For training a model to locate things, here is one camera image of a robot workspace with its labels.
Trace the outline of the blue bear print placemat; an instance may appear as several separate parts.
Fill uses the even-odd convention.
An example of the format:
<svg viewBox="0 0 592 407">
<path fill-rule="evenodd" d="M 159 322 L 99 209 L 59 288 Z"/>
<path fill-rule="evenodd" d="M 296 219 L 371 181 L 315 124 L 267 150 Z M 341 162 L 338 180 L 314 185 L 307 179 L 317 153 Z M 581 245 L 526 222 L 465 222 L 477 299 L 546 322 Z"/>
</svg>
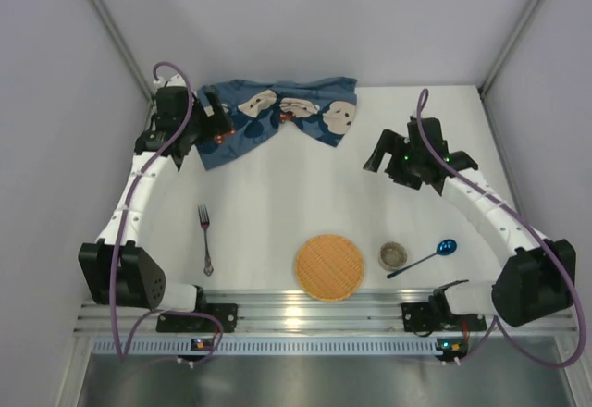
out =
<svg viewBox="0 0 592 407">
<path fill-rule="evenodd" d="M 249 153 L 291 122 L 328 146 L 339 145 L 357 112 L 358 80 L 333 77 L 308 83 L 230 80 L 214 85 L 233 130 L 197 146 L 203 167 L 221 167 Z"/>
</svg>

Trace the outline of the blue metallic spoon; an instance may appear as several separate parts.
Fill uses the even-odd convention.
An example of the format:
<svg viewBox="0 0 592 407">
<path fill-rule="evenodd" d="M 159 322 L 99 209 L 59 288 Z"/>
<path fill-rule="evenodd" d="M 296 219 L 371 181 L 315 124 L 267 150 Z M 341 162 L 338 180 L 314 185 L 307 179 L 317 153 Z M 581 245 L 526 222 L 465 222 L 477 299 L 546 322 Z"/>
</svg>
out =
<svg viewBox="0 0 592 407">
<path fill-rule="evenodd" d="M 436 257 L 436 256 L 449 256 L 453 253 L 455 253 L 458 249 L 458 243 L 456 240 L 453 239 L 446 239 L 441 241 L 435 251 L 433 251 L 431 254 L 427 255 L 426 257 L 417 260 L 413 263 L 411 263 L 410 265 L 406 265 L 403 268 L 400 268 L 398 270 L 392 271 L 389 274 L 387 274 L 387 279 L 392 279 L 395 278 L 396 276 L 399 276 L 400 274 Z"/>
</svg>

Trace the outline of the small beige cup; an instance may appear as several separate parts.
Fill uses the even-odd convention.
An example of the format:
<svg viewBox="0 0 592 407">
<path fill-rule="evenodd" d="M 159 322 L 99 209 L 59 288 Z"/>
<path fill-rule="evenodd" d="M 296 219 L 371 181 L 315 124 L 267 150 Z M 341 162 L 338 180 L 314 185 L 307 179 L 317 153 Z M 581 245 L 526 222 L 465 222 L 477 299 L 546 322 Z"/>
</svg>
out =
<svg viewBox="0 0 592 407">
<path fill-rule="evenodd" d="M 403 268 L 408 261 L 406 249 L 398 242 L 384 243 L 379 249 L 378 262 L 386 271 Z"/>
</svg>

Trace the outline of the silver fork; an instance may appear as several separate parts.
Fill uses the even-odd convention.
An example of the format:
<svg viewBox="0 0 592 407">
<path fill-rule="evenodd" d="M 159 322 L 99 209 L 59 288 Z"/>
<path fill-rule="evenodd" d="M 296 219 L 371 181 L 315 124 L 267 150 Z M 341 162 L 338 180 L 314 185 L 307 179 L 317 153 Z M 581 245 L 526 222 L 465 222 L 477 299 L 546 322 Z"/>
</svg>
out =
<svg viewBox="0 0 592 407">
<path fill-rule="evenodd" d="M 204 204 L 198 206 L 198 216 L 200 219 L 200 225 L 203 230 L 203 244 L 204 244 L 204 268 L 203 272 L 206 276 L 211 277 L 214 273 L 214 267 L 212 265 L 211 255 L 209 252 L 207 231 L 210 227 L 210 218 L 207 211 L 207 207 Z"/>
</svg>

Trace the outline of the round woven bamboo plate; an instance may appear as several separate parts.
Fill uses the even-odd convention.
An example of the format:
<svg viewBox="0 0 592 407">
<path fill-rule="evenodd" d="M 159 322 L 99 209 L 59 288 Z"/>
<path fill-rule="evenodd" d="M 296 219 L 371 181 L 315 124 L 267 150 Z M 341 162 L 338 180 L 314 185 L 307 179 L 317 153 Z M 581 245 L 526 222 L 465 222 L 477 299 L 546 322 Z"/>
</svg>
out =
<svg viewBox="0 0 592 407">
<path fill-rule="evenodd" d="M 364 259 L 351 241 L 336 234 L 311 238 L 297 252 L 295 277 L 302 290 L 320 302 L 340 302 L 364 280 Z"/>
</svg>

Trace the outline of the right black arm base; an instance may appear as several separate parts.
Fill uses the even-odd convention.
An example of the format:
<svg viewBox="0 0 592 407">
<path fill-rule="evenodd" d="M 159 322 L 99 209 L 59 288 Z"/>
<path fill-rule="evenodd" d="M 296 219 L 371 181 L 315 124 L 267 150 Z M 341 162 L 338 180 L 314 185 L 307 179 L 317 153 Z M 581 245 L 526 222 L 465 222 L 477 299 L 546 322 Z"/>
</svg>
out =
<svg viewBox="0 0 592 407">
<path fill-rule="evenodd" d="M 434 332 L 482 332 L 487 330 L 485 318 L 479 314 L 453 314 L 444 293 L 450 287 L 467 283 L 457 280 L 436 288 L 426 302 L 401 304 L 405 332 L 428 337 Z"/>
</svg>

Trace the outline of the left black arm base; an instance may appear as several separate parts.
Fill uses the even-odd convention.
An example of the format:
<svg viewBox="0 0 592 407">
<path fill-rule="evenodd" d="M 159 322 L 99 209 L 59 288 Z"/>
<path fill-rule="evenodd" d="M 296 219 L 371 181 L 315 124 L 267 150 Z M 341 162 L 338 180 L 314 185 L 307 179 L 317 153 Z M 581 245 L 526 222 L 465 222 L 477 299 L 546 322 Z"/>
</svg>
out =
<svg viewBox="0 0 592 407">
<path fill-rule="evenodd" d="M 201 315 L 166 311 L 158 316 L 158 333 L 233 333 L 238 321 L 236 303 L 207 303 Z"/>
</svg>

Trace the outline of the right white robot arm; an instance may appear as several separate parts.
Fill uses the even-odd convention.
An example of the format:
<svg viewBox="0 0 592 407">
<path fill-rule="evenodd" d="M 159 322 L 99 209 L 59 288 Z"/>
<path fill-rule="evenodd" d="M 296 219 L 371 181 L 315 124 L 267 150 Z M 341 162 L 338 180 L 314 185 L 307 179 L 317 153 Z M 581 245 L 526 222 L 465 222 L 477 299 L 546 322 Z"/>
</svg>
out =
<svg viewBox="0 0 592 407">
<path fill-rule="evenodd" d="M 410 119 L 407 134 L 382 131 L 364 164 L 378 171 L 385 154 L 386 172 L 397 184 L 436 193 L 465 216 L 499 260 L 494 281 L 455 281 L 437 288 L 434 298 L 445 315 L 497 316 L 520 327 L 573 306 L 566 282 L 574 279 L 576 253 L 567 240 L 549 240 L 527 228 L 504 209 L 477 162 L 466 152 L 451 152 L 434 117 Z"/>
</svg>

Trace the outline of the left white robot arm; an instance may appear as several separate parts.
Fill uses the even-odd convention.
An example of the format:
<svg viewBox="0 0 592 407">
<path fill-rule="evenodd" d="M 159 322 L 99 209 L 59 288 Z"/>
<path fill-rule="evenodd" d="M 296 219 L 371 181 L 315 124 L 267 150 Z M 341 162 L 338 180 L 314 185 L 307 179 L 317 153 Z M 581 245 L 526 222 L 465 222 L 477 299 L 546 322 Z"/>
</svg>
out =
<svg viewBox="0 0 592 407">
<path fill-rule="evenodd" d="M 166 270 L 186 258 L 196 230 L 197 204 L 188 188 L 198 169 L 197 149 L 234 130 L 213 85 L 189 93 L 182 81 L 169 81 L 154 100 L 116 209 L 97 241 L 81 245 L 78 260 L 97 304 L 193 312 L 202 290 Z"/>
</svg>

